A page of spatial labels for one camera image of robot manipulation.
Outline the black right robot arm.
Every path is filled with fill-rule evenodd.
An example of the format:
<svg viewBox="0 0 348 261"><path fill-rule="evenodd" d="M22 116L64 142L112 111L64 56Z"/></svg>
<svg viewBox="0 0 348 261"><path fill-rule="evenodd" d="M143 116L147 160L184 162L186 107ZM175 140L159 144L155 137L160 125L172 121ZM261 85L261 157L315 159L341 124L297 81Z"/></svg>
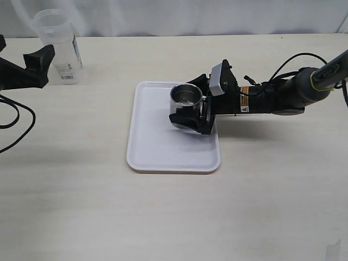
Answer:
<svg viewBox="0 0 348 261"><path fill-rule="evenodd" d="M340 89L347 98L347 52L324 62L321 68L302 67L257 83L244 77L240 86L228 60L215 65L210 74L175 85L170 91L169 120L177 128L210 134L218 115L274 114L292 116L326 99Z"/></svg>

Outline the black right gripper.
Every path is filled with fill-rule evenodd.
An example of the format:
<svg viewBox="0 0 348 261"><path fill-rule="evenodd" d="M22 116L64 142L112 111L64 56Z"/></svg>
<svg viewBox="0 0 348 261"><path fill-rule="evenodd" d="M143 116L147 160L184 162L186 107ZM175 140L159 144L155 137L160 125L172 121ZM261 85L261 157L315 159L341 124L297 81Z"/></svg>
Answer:
<svg viewBox="0 0 348 261"><path fill-rule="evenodd" d="M239 86L236 88L235 94L221 95L214 97L209 90L209 77L201 74L195 79L187 83L193 84L202 90L206 96L207 104L203 109L203 116L200 117L197 111L181 111L169 115L170 122L179 129L192 129L201 134L210 134L212 132L213 123L217 115L231 115L239 113Z"/></svg>

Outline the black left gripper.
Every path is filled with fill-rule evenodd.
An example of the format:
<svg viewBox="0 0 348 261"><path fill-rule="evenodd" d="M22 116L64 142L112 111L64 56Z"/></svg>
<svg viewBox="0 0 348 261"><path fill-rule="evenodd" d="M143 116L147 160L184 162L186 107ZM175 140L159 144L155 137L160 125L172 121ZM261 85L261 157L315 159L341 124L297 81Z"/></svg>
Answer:
<svg viewBox="0 0 348 261"><path fill-rule="evenodd" d="M1 91L42 89L49 82L48 70L54 57L54 46L45 45L36 52L23 55L25 69L1 58Z"/></svg>

